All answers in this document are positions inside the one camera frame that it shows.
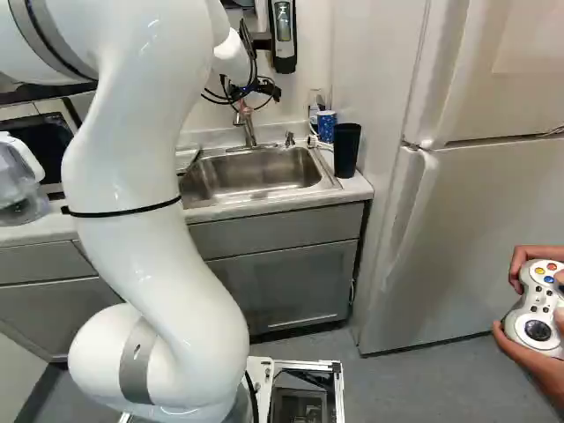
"controller button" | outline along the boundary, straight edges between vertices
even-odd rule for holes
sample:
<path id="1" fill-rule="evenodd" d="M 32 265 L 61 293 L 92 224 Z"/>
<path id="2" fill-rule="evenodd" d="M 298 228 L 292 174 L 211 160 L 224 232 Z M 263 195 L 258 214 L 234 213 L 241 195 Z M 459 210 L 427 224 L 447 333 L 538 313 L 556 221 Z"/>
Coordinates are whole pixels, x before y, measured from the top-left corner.
<path id="1" fill-rule="evenodd" d="M 529 320 L 525 324 L 525 333 L 538 342 L 547 341 L 553 334 L 550 327 L 539 320 Z"/>

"hand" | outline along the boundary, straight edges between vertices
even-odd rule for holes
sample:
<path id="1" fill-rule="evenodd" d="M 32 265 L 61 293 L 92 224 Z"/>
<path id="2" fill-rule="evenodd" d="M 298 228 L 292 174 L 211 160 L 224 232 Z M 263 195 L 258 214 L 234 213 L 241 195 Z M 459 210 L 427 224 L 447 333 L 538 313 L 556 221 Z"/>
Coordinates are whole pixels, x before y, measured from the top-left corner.
<path id="1" fill-rule="evenodd" d="M 533 258 L 547 258 L 564 263 L 564 246 L 519 245 L 515 247 L 509 267 L 509 283 L 519 295 L 523 294 L 523 287 L 519 283 L 519 271 L 523 263 Z M 559 271 L 554 276 L 560 284 L 564 284 L 564 271 Z"/>
<path id="2" fill-rule="evenodd" d="M 560 334 L 564 336 L 564 313 L 557 310 L 554 319 Z M 539 388 L 555 406 L 564 410 L 564 361 L 546 357 L 540 352 L 511 341 L 503 333 L 500 322 L 493 324 L 492 333 L 502 351 L 515 363 L 529 370 Z"/>

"microwave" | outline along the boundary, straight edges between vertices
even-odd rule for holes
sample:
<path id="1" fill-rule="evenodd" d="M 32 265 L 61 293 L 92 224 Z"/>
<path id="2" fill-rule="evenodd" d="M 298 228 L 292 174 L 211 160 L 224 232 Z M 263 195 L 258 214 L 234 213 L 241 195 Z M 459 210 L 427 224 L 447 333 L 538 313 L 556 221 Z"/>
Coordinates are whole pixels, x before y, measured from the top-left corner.
<path id="1" fill-rule="evenodd" d="M 42 100 L 0 108 L 0 131 L 26 143 L 45 169 L 41 189 L 52 199 L 63 197 L 63 155 L 82 124 L 70 98 Z"/>

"gray floor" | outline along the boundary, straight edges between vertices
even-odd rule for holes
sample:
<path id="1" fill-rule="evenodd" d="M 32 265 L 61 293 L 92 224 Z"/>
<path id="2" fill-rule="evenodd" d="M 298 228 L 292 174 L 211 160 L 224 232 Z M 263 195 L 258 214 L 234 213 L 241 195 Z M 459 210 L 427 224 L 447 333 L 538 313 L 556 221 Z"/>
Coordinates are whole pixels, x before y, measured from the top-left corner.
<path id="1" fill-rule="evenodd" d="M 490 337 L 361 359 L 348 330 L 253 345 L 286 360 L 341 360 L 348 423 L 558 422 L 521 369 Z M 36 423 L 115 423 L 63 375 Z"/>

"refrigerator handle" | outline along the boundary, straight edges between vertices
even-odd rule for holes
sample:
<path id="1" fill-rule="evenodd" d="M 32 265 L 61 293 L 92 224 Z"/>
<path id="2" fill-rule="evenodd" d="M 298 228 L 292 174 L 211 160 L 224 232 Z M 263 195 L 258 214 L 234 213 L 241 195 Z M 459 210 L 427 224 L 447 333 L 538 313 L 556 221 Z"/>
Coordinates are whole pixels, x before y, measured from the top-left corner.
<path id="1" fill-rule="evenodd" d="M 407 226 L 405 227 L 404 237 L 399 243 L 396 257 L 392 261 L 386 279 L 389 279 L 392 276 L 392 273 L 401 267 L 403 261 L 409 255 L 423 223 L 427 204 L 429 203 L 429 199 L 431 198 L 431 194 L 433 193 L 434 185 L 437 180 L 437 175 L 439 174 L 439 160 L 433 156 L 433 154 L 421 149 L 419 149 L 417 153 L 425 162 L 425 170 L 423 171 L 423 175 L 421 176 L 419 182 L 419 188 L 415 196 L 415 201 L 413 202 L 412 213 L 407 222 Z"/>

